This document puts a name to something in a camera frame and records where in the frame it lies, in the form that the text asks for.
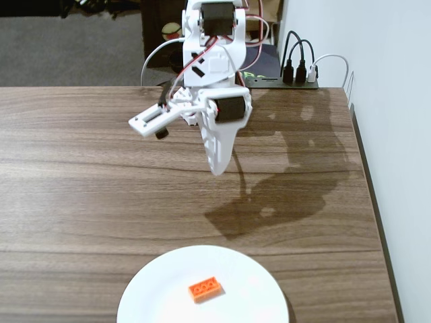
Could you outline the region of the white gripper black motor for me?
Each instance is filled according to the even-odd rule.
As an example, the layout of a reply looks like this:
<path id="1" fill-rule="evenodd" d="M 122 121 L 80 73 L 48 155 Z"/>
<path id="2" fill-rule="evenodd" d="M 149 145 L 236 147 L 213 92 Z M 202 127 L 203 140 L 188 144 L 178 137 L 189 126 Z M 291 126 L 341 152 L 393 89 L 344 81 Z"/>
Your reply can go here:
<path id="1" fill-rule="evenodd" d="M 251 94 L 247 87 L 184 88 L 170 92 L 170 107 L 181 109 L 189 125 L 199 125 L 207 161 L 212 174 L 224 173 L 232 156 L 237 132 L 251 113 Z"/>

